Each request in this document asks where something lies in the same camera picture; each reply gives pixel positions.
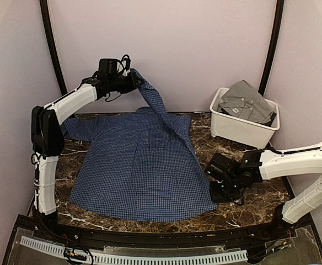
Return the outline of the blue checked long sleeve shirt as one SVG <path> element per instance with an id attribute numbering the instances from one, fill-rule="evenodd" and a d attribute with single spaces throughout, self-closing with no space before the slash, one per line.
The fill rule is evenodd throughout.
<path id="1" fill-rule="evenodd" d="M 147 81 L 139 92 L 147 106 L 135 112 L 62 124 L 65 137 L 90 144 L 69 201 L 136 221 L 178 221 L 215 210 L 189 137 L 191 118 L 167 112 Z"/>

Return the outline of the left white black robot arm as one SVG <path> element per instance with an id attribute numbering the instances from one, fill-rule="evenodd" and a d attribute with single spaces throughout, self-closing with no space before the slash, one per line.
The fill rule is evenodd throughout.
<path id="1" fill-rule="evenodd" d="M 34 207 L 41 215 L 56 212 L 56 166 L 65 146 L 61 125 L 86 105 L 101 98 L 109 98 L 112 92 L 123 95 L 140 88 L 143 81 L 131 71 L 130 64 L 128 55 L 121 59 L 100 59 L 98 70 L 92 76 L 82 79 L 76 89 L 43 107 L 36 106 L 32 109 Z"/>

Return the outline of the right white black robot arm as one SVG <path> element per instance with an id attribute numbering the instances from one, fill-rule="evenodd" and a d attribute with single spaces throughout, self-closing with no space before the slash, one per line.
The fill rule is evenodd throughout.
<path id="1" fill-rule="evenodd" d="M 322 205 L 322 142 L 291 150 L 267 147 L 246 151 L 239 162 L 215 153 L 205 173 L 214 178 L 210 195 L 215 203 L 240 199 L 243 191 L 254 183 L 285 176 L 318 174 L 319 178 L 310 187 L 276 207 L 273 220 L 266 228 L 266 235 L 272 240 L 280 238 L 288 226 Z"/>

